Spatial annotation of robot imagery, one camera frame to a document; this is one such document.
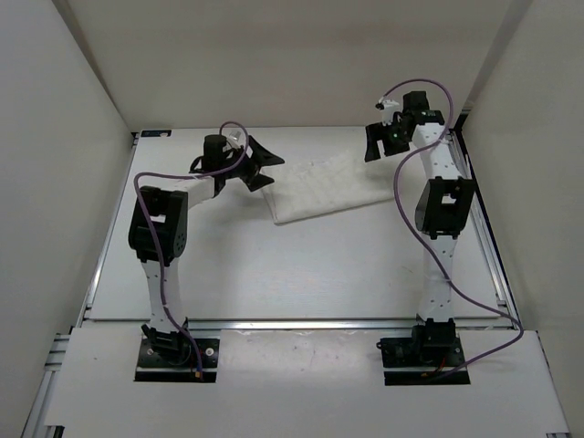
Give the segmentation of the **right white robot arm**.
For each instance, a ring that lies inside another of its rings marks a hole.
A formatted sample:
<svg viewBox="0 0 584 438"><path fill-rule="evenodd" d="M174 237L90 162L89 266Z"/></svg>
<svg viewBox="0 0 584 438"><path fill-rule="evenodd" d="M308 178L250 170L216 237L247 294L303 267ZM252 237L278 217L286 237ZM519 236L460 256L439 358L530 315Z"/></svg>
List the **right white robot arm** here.
<svg viewBox="0 0 584 438"><path fill-rule="evenodd" d="M365 162L416 151L426 184L414 211L414 227L426 249L422 300L412 330L410 353L420 364L435 362L443 348L454 344L452 289L454 249L464 230L475 194L475 183L463 177L444 134L439 110L430 109L426 93L411 91L398 103L382 98L376 104L381 121L365 128Z"/></svg>

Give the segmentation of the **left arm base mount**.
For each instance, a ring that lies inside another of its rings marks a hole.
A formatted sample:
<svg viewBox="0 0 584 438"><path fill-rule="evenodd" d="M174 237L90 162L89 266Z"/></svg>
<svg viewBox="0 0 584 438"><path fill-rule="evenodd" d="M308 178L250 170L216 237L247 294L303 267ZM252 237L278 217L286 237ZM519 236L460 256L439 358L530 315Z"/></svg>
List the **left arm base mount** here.
<svg viewBox="0 0 584 438"><path fill-rule="evenodd" d="M137 382L215 383L220 355L219 338L195 339L180 332L161 332L141 326L142 339L134 380Z"/></svg>

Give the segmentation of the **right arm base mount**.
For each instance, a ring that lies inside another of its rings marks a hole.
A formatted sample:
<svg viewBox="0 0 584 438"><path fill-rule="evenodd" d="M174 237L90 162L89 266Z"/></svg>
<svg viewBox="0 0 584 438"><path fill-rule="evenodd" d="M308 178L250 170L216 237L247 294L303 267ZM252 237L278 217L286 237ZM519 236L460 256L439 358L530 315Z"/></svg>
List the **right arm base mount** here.
<svg viewBox="0 0 584 438"><path fill-rule="evenodd" d="M410 337L382 338L381 353L386 386L468 385L464 351L455 323L428 319L412 327Z"/></svg>

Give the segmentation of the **white skirt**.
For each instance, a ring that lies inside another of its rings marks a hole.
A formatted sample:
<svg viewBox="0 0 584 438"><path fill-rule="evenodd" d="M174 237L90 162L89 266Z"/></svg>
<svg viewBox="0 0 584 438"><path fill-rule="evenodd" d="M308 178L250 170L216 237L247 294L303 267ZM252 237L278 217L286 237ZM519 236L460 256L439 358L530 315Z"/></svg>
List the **white skirt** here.
<svg viewBox="0 0 584 438"><path fill-rule="evenodd" d="M334 214L393 198L398 161L365 162L354 151L324 161L287 163L265 171L275 181L261 190L276 225Z"/></svg>

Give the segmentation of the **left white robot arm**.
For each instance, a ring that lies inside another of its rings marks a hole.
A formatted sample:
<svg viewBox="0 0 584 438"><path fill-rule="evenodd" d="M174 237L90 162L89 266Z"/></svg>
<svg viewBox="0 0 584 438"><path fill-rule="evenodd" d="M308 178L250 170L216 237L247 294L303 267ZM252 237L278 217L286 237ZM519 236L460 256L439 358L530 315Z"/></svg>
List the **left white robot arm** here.
<svg viewBox="0 0 584 438"><path fill-rule="evenodd" d="M140 178L148 174L135 176L137 199L130 220L129 246L147 277L151 303L151 319L142 326L142 332L170 364L185 363L193 346L182 312L178 279L179 258L187 244L189 211L218 196L231 179L243 182L250 192L274 183L262 169L284 163L252 136L240 144L234 136L219 133L204 137L203 153L192 161L186 175L166 177L174 185L141 185Z"/></svg>

